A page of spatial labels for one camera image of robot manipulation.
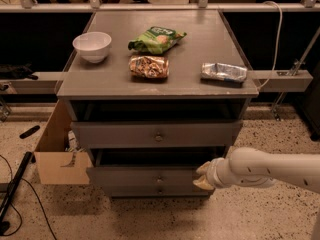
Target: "gray tabletop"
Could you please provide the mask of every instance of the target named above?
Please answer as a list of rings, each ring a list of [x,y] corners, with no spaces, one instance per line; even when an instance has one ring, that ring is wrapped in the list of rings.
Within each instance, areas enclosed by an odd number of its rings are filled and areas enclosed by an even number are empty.
[[[163,55],[169,59],[170,75],[162,81],[132,77],[128,67],[135,53],[128,50],[129,41],[152,26],[187,33]],[[216,10],[101,11],[94,16],[88,31],[112,36],[110,54],[99,64],[91,64],[76,55],[58,92],[59,98],[243,98],[258,95],[250,77],[241,85],[200,78],[204,62],[244,65]]]

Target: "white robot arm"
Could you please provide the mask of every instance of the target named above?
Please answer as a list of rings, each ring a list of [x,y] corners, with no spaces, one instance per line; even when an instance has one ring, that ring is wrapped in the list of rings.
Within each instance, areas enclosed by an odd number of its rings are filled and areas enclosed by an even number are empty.
[[[194,185],[205,190],[270,187],[275,179],[320,194],[320,155],[268,154],[254,148],[238,148],[227,158],[213,159],[198,168]]]

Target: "chip bag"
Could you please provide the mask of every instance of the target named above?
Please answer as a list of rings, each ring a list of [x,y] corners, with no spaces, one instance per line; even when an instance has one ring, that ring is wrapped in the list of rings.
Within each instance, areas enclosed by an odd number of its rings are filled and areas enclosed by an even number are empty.
[[[177,32],[168,28],[151,27],[138,38],[130,41],[128,48],[139,52],[162,54],[186,35],[185,32]]]

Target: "open cardboard box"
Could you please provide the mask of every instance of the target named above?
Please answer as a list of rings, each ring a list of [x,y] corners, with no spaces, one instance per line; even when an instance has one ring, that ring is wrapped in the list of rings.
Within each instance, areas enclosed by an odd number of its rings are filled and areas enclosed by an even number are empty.
[[[88,153],[65,152],[70,123],[65,104],[58,101],[34,152],[42,184],[89,184]]]

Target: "speckled floor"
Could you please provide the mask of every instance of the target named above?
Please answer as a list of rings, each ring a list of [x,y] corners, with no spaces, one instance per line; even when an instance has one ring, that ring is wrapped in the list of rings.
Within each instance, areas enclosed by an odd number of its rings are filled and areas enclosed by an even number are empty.
[[[24,153],[34,150],[49,111],[41,117],[29,112],[23,120],[27,113],[23,109],[1,123],[0,154],[14,173]],[[34,120],[30,113],[41,120]],[[235,147],[271,153],[320,153],[320,142],[310,140],[308,127],[291,106],[283,106],[280,115],[283,120],[277,122],[268,107],[249,107]],[[40,131],[27,139],[19,138],[36,124]],[[7,181],[9,175],[6,163],[0,161],[0,180]],[[100,188],[90,185],[41,185],[35,164],[28,165],[24,178],[37,191],[57,239],[320,239],[320,196],[282,182],[269,189],[220,189],[209,199],[110,200]],[[13,204],[23,224],[7,239],[53,239],[38,201],[24,181]],[[5,220],[11,223],[7,234],[19,225],[12,208]]]

